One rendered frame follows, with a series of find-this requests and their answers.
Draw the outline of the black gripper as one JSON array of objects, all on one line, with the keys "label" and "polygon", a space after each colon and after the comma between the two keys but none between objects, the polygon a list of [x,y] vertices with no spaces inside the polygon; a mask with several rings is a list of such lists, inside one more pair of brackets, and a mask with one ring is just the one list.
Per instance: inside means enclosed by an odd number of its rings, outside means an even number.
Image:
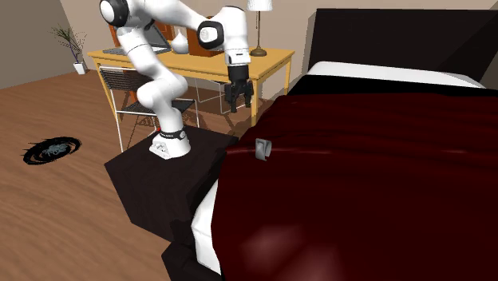
[{"label": "black gripper", "polygon": [[230,111],[232,113],[237,112],[238,86],[242,86],[245,106],[250,108],[252,96],[254,95],[254,87],[252,81],[248,81],[248,65],[228,66],[227,70],[230,83],[224,85],[224,100],[230,105]]}]

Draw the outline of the yellow wooden desk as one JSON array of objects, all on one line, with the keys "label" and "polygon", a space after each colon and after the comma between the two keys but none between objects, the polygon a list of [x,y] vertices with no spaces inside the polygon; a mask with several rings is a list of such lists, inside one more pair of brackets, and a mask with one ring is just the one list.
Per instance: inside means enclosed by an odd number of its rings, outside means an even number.
[{"label": "yellow wooden desk", "polygon": [[[291,61],[294,55],[289,49],[268,49],[265,57],[253,57],[249,65],[249,78],[253,83],[254,96],[251,103],[251,125],[258,121],[259,98],[262,91],[259,87],[275,72],[284,68],[286,70],[283,90],[288,92],[291,79]],[[97,68],[102,65],[116,66],[131,69],[133,64],[125,55],[104,53],[101,50],[91,51],[88,56],[93,59]],[[227,66],[222,53],[213,57],[199,57],[191,54],[176,54],[173,52],[161,53],[160,62],[167,66],[173,73],[185,77],[199,78],[211,81],[228,82]]]}]

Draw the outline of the small grey curved object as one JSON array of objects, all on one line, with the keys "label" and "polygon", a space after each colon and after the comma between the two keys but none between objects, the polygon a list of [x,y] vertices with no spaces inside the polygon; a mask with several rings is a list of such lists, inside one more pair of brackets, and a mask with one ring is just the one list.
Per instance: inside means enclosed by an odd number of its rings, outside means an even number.
[{"label": "small grey curved object", "polygon": [[255,158],[258,160],[267,160],[271,154],[272,143],[270,140],[260,138],[255,139]]}]

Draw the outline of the orange brown box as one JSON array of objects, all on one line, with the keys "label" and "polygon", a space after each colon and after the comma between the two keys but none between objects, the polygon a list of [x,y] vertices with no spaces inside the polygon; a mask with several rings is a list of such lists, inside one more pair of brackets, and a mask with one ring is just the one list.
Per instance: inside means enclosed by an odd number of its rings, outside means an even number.
[{"label": "orange brown box", "polygon": [[205,18],[187,31],[188,51],[193,56],[213,57],[223,52],[224,32],[220,22]]}]

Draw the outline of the table lamp with white shade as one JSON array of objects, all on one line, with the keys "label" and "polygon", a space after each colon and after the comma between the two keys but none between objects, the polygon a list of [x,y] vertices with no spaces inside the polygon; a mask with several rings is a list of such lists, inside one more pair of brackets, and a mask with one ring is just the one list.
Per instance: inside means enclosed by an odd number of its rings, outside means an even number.
[{"label": "table lamp with white shade", "polygon": [[273,10],[272,0],[247,0],[247,9],[256,12],[257,46],[250,52],[252,57],[265,57],[267,51],[260,45],[261,13]]}]

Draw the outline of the white vase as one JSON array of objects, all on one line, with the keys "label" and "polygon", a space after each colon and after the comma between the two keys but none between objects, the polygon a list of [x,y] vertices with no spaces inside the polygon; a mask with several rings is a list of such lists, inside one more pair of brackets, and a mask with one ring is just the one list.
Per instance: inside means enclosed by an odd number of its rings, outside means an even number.
[{"label": "white vase", "polygon": [[171,41],[171,47],[177,54],[189,53],[188,39],[181,32]]}]

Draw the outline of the grey laptop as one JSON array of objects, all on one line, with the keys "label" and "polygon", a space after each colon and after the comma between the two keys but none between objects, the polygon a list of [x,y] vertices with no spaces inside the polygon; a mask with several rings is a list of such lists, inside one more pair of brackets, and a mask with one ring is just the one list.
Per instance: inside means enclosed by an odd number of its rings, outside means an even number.
[{"label": "grey laptop", "polygon": [[155,54],[167,53],[171,46],[164,35],[152,24],[148,30],[136,27],[116,28],[118,39],[124,39],[124,45],[112,49],[104,49],[103,53],[128,55],[138,46],[149,45]]}]

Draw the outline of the black mesh chair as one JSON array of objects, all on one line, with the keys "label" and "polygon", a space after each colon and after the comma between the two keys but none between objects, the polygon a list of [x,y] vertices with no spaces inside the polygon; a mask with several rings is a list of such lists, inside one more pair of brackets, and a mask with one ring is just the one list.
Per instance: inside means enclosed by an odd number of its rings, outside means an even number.
[{"label": "black mesh chair", "polygon": [[109,90],[109,98],[115,103],[116,90],[128,93],[135,100],[125,102],[120,108],[113,106],[116,122],[124,114],[148,117],[158,134],[152,139],[149,151],[164,159],[187,155],[192,146],[188,139],[183,113],[195,105],[194,99],[182,95],[188,89],[184,78],[172,82],[154,81],[136,69],[101,66],[99,72]]}]

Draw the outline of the dark robot stand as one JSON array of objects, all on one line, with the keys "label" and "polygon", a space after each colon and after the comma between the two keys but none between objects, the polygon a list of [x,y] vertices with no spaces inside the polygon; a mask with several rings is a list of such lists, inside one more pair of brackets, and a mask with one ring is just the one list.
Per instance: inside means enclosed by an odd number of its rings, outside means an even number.
[{"label": "dark robot stand", "polygon": [[105,163],[130,221],[170,242],[192,234],[193,216],[218,179],[226,147],[238,141],[192,126],[186,133],[192,149],[184,156],[160,158],[149,151],[147,137]]}]

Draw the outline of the bed with dark red blanket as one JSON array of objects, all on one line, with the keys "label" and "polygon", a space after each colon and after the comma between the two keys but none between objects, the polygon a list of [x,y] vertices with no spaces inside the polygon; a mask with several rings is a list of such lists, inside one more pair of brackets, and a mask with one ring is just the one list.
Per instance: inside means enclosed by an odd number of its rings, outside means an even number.
[{"label": "bed with dark red blanket", "polygon": [[227,149],[211,238],[171,281],[498,281],[498,89],[303,76]]}]

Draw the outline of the potted plant in white pot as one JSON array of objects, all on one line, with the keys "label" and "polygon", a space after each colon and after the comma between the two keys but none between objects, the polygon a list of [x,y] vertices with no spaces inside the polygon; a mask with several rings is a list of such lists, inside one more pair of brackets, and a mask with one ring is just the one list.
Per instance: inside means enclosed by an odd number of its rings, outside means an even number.
[{"label": "potted plant in white pot", "polygon": [[62,27],[61,25],[52,27],[49,33],[57,39],[61,46],[67,47],[70,50],[74,58],[73,67],[76,72],[80,75],[86,74],[88,68],[85,64],[85,59],[83,58],[86,33],[75,32],[71,26]]}]

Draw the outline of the round black floor object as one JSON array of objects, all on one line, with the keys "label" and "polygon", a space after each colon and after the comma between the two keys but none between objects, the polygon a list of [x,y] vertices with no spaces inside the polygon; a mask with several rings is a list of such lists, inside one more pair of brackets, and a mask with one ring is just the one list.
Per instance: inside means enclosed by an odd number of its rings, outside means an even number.
[{"label": "round black floor object", "polygon": [[81,141],[74,137],[54,137],[32,143],[23,155],[23,161],[29,165],[41,165],[54,162],[64,156],[76,152]]}]

